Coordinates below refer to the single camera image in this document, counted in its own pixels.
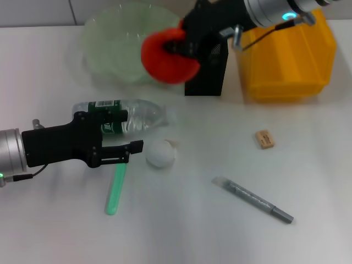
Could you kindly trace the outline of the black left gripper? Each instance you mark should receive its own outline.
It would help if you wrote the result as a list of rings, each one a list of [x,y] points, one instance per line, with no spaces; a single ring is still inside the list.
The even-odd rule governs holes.
[[[102,147],[102,132],[122,132],[122,124],[128,120],[127,110],[104,108],[92,112],[75,113],[73,120],[65,125],[22,132],[27,165],[81,160],[88,167],[97,168],[129,163],[130,155],[143,151],[143,140]],[[104,113],[108,117],[103,122]]]

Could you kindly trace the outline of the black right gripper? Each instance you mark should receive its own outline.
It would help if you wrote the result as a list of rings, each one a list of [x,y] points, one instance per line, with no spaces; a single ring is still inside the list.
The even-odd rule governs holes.
[[[244,1],[197,1],[183,19],[185,40],[166,40],[165,51],[186,58],[207,58],[216,45],[226,40],[222,30],[240,25],[244,31],[256,27]]]

